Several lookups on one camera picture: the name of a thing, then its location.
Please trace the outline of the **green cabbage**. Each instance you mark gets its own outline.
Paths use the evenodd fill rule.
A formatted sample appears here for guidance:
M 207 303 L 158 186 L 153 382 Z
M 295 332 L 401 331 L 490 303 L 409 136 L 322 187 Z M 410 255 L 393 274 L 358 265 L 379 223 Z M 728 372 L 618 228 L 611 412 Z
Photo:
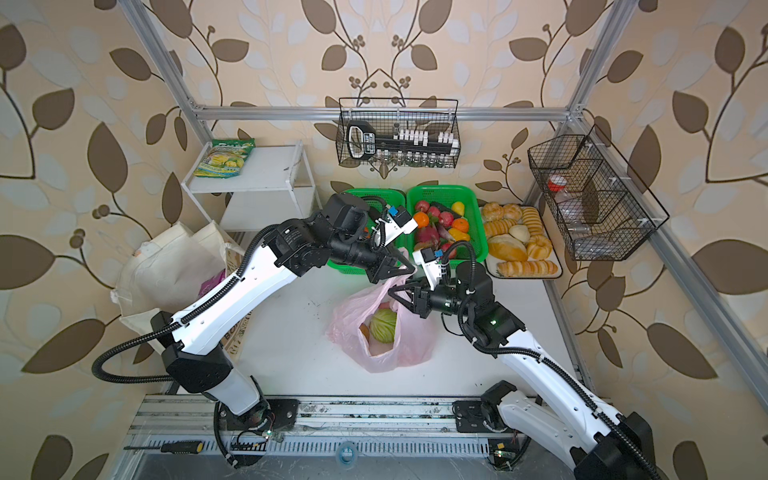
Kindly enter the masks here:
M 380 308 L 370 321 L 370 334 L 380 343 L 392 344 L 395 341 L 396 325 L 397 314 L 388 308 Z

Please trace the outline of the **pink plastic grocery bag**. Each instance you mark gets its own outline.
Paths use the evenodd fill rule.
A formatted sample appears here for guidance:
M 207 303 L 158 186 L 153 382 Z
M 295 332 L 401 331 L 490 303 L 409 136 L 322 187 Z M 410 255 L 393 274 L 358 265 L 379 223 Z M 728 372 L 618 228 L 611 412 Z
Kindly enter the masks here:
M 435 325 L 410 312 L 389 296 L 409 278 L 400 276 L 366 288 L 334 310 L 329 340 L 370 373 L 423 364 L 437 340 Z

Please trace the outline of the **magenta snack bag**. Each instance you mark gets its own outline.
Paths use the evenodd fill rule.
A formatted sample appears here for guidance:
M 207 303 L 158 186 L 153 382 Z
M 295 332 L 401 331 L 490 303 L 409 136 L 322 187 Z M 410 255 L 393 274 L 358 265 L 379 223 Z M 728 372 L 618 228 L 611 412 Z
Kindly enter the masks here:
M 214 287 L 218 286 L 225 278 L 226 278 L 226 270 L 223 269 L 217 274 L 213 275 L 209 279 L 203 281 L 200 285 L 200 289 L 198 292 L 198 297 L 205 296 L 208 292 L 210 292 Z

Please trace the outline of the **yellow-green snack packet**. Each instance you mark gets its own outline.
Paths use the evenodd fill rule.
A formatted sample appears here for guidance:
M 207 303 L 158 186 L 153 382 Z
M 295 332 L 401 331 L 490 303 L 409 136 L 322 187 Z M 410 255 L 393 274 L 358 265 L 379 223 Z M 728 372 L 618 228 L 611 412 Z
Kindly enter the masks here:
M 237 177 L 254 148 L 253 139 L 213 140 L 193 175 L 198 178 L 214 179 Z

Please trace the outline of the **cream canvas tote bag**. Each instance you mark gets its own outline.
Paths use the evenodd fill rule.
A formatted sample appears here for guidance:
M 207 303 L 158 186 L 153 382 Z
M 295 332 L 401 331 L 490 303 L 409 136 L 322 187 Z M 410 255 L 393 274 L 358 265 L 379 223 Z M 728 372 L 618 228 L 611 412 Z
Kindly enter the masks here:
M 174 314 L 197 301 L 200 285 L 221 270 L 233 273 L 244 249 L 214 222 L 193 232 L 177 223 L 141 244 L 123 266 L 110 292 L 120 321 L 138 334 L 152 330 L 151 318 Z

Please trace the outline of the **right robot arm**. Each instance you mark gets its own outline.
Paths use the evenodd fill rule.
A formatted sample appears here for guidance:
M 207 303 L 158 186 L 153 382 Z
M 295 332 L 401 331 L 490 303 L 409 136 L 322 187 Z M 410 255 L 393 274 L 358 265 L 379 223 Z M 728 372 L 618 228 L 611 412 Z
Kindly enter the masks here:
M 568 466 L 578 479 L 657 479 L 652 430 L 639 414 L 622 414 L 569 374 L 524 322 L 495 297 L 493 282 L 474 257 L 456 268 L 430 248 L 411 258 L 394 254 L 406 273 L 422 277 L 392 287 L 390 296 L 426 318 L 456 317 L 460 334 L 478 352 L 513 370 L 540 403 L 500 381 L 481 397 L 487 429 L 517 430 Z

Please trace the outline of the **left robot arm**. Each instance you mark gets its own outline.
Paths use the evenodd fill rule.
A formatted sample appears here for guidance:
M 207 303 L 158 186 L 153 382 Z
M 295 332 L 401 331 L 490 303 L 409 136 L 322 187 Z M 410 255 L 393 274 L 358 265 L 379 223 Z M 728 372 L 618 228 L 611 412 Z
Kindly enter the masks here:
M 394 242 L 414 232 L 416 221 L 404 207 L 388 204 L 382 206 L 377 219 L 371 219 L 370 200 L 334 194 L 320 211 L 305 219 L 265 227 L 249 244 L 239 267 L 222 283 L 174 314 L 159 312 L 152 332 L 97 357 L 91 367 L 93 375 L 116 384 L 174 381 L 189 393 L 219 402 L 237 417 L 262 415 L 268 406 L 258 383 L 234 367 L 221 345 L 232 327 L 271 294 L 328 262 L 361 268 L 372 284 L 414 272 Z M 105 370 L 112 357 L 151 340 L 164 347 L 164 374 L 124 376 Z

